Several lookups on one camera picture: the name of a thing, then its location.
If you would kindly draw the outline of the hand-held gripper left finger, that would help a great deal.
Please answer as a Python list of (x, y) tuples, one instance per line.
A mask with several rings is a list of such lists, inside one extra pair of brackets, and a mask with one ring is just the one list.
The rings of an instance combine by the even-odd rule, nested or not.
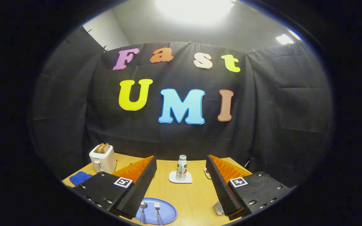
[(156, 170), (156, 157), (149, 156), (112, 174), (96, 173), (72, 187), (72, 191), (101, 209), (131, 220), (136, 217)]

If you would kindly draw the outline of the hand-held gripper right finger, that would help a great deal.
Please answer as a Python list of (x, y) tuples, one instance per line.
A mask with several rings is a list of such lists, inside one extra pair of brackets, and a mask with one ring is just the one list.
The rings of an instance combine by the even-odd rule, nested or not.
[(263, 171), (249, 173), (213, 155), (207, 156), (206, 168), (224, 214), (230, 220), (257, 214), (296, 189)]

